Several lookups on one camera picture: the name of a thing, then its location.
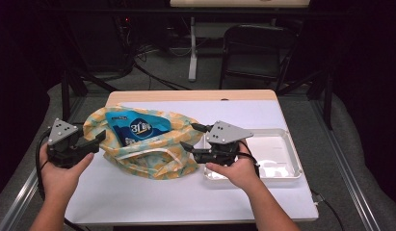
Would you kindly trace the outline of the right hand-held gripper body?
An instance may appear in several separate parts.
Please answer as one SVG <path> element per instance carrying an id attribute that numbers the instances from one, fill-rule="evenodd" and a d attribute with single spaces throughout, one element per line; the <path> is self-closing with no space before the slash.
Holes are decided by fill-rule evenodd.
<path id="1" fill-rule="evenodd" d="M 209 148 L 196 148 L 193 155 L 198 164 L 214 163 L 220 166 L 231 166 L 239 152 L 239 141 L 250 138 L 253 132 L 224 121 L 216 121 L 210 132 L 206 132 L 205 141 Z"/>

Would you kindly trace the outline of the white plastic tray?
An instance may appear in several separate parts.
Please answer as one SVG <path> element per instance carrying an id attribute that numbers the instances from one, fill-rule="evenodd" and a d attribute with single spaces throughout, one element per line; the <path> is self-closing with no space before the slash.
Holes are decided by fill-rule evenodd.
<path id="1" fill-rule="evenodd" d="M 246 138 L 252 156 L 259 164 L 260 179 L 265 182 L 293 182 L 304 171 L 288 130 L 254 129 Z"/>

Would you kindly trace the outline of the black folding chair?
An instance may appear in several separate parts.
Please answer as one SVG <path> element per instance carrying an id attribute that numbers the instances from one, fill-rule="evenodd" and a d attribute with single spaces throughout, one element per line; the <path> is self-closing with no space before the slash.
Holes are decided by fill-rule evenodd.
<path id="1" fill-rule="evenodd" d="M 285 27 L 242 24 L 224 33 L 219 88 L 226 77 L 275 82 L 282 87 L 298 35 Z"/>

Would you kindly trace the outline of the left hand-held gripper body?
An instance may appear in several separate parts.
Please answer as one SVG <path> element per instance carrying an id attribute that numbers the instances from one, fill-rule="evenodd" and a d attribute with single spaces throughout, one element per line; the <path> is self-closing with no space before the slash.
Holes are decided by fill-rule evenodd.
<path id="1" fill-rule="evenodd" d="M 83 135 L 81 128 L 56 118 L 47 142 L 48 160 L 61 168 L 71 168 L 77 165 L 87 155 L 77 151 L 79 145 L 88 142 L 78 144 Z"/>

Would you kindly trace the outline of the orange floral cloth bag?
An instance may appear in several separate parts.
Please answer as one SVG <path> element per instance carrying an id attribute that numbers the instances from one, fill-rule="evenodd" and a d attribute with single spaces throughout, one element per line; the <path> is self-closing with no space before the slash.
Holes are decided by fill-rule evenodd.
<path id="1" fill-rule="evenodd" d="M 172 130 L 168 133 L 122 146 L 113 129 L 108 125 L 108 112 L 135 111 L 141 114 L 167 119 Z M 195 145 L 202 133 L 192 127 L 196 121 L 183 114 L 122 106 L 104 107 L 88 116 L 84 122 L 84 138 L 92 140 L 103 130 L 106 139 L 100 143 L 104 158 L 116 167 L 133 175 L 168 180 L 190 174 L 198 169 L 197 162 L 183 149 L 181 142 Z"/>

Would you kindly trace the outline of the blue snack pouch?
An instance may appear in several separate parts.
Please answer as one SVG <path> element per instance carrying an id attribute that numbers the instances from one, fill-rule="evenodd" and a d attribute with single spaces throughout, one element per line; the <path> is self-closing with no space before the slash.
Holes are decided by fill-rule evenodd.
<path id="1" fill-rule="evenodd" d="M 167 119 L 135 111 L 108 112 L 106 119 L 122 146 L 144 141 L 172 130 L 172 125 Z"/>

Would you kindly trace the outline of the person's left hand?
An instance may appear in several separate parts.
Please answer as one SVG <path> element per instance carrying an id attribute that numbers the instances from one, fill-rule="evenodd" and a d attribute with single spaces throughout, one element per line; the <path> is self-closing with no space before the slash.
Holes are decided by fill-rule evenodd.
<path id="1" fill-rule="evenodd" d="M 40 174 L 44 188 L 44 203 L 52 206 L 66 206 L 73 196 L 84 170 L 90 165 L 93 153 L 72 168 L 55 167 L 48 161 L 47 143 L 40 148 Z"/>

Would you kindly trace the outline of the black metal stand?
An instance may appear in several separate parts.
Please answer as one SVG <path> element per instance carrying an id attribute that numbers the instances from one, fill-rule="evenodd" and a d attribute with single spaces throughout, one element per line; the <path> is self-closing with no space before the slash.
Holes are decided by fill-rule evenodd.
<path id="1" fill-rule="evenodd" d="M 333 76 L 327 70 L 316 71 L 309 76 L 302 78 L 301 80 L 295 81 L 289 84 L 287 87 L 277 91 L 278 95 L 284 95 L 291 92 L 305 83 L 310 82 L 311 87 L 306 93 L 306 97 L 309 100 L 317 100 L 321 95 L 324 95 L 323 104 L 323 121 L 326 126 L 331 130 L 331 105 L 332 105 L 332 94 L 333 94 Z"/>
<path id="2" fill-rule="evenodd" d="M 70 120 L 75 112 L 75 106 L 71 106 L 70 92 L 73 91 L 79 100 L 82 100 L 89 93 L 88 88 L 84 81 L 90 81 L 102 89 L 113 92 L 118 89 L 105 83 L 104 81 L 96 78 L 89 72 L 78 68 L 66 69 L 61 77 L 61 93 L 62 93 L 62 106 L 63 106 L 63 119 Z"/>

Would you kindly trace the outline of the person's right hand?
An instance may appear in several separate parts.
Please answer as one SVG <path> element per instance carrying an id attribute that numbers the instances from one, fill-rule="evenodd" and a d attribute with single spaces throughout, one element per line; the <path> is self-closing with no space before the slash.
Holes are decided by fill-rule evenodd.
<path id="1" fill-rule="evenodd" d="M 245 141 L 239 141 L 239 150 L 242 152 L 242 155 L 239 155 L 237 161 L 230 167 L 213 163 L 208 163 L 205 166 L 227 177 L 233 185 L 242 189 L 245 193 L 256 192 L 262 185 L 262 182 L 256 175 L 254 162 Z"/>

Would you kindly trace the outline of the white table sheet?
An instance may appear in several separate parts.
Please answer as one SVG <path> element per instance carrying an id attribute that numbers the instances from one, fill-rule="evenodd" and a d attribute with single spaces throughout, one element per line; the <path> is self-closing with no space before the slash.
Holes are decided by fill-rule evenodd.
<path id="1" fill-rule="evenodd" d="M 181 113 L 203 124 L 222 120 L 246 129 L 288 130 L 276 100 L 144 102 L 144 109 Z M 265 183 L 293 220 L 319 213 L 303 175 L 293 182 Z M 80 178 L 66 218 L 83 225 L 158 225 L 251 222 L 244 192 L 227 179 L 207 178 L 205 169 L 172 180 L 126 173 L 97 153 Z"/>

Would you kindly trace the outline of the white desk leg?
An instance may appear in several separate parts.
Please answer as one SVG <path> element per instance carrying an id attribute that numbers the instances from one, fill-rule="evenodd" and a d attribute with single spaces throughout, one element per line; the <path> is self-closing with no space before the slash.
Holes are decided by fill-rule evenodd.
<path id="1" fill-rule="evenodd" d="M 191 26 L 191 28 L 190 28 L 191 57 L 190 57 L 188 80 L 190 82 L 195 82 L 197 79 L 198 57 L 197 57 L 197 40 L 196 40 L 196 30 L 195 30 L 195 19 L 193 17 L 191 18 L 190 26 Z"/>

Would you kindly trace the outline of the aluminium floor rail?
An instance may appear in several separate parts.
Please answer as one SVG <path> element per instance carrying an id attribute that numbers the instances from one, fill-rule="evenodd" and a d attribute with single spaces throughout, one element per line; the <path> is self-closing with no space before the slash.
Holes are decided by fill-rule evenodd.
<path id="1" fill-rule="evenodd" d="M 75 112 L 70 120 L 76 117 L 77 110 L 85 102 L 77 96 L 70 99 Z M 27 231 L 40 211 L 43 203 L 40 194 L 40 180 L 37 175 L 40 148 L 47 141 L 47 130 L 54 120 L 63 119 L 62 97 L 50 97 L 50 103 L 32 143 L 18 164 L 5 189 L 0 193 L 0 231 Z"/>
<path id="2" fill-rule="evenodd" d="M 318 101 L 310 101 L 311 108 L 317 117 L 326 137 L 330 142 L 333 150 L 334 160 L 338 166 L 341 177 L 346 185 L 348 193 L 353 200 L 356 210 L 366 231 L 382 231 L 360 186 L 355 175 L 348 163 L 348 160 L 335 136 L 333 131 L 328 127 L 323 117 L 323 109 Z"/>

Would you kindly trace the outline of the light desk top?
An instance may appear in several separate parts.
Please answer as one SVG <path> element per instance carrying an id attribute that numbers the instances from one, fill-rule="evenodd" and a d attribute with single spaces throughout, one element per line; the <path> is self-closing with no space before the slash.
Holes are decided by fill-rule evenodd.
<path id="1" fill-rule="evenodd" d="M 191 8 L 307 8 L 311 0 L 170 0 L 172 7 Z"/>

